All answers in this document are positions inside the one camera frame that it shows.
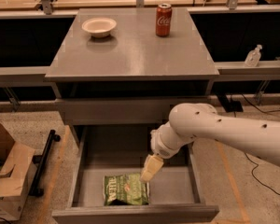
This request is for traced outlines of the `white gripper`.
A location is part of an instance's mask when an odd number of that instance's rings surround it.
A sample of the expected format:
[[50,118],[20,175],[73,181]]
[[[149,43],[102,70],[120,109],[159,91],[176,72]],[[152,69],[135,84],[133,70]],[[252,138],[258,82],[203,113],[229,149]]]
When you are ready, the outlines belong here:
[[142,169],[140,180],[144,183],[149,182],[154,175],[162,168],[163,159],[170,159],[175,152],[168,148],[161,140],[158,130],[151,133],[150,146],[154,155],[148,155]]

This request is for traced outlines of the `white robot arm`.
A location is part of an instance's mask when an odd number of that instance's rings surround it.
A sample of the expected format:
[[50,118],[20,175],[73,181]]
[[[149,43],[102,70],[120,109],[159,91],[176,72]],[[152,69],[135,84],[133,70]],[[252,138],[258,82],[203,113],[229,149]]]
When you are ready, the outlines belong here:
[[220,116],[209,104],[179,104],[169,119],[151,132],[152,153],[140,180],[149,182],[182,146],[197,138],[213,139],[280,167],[280,122]]

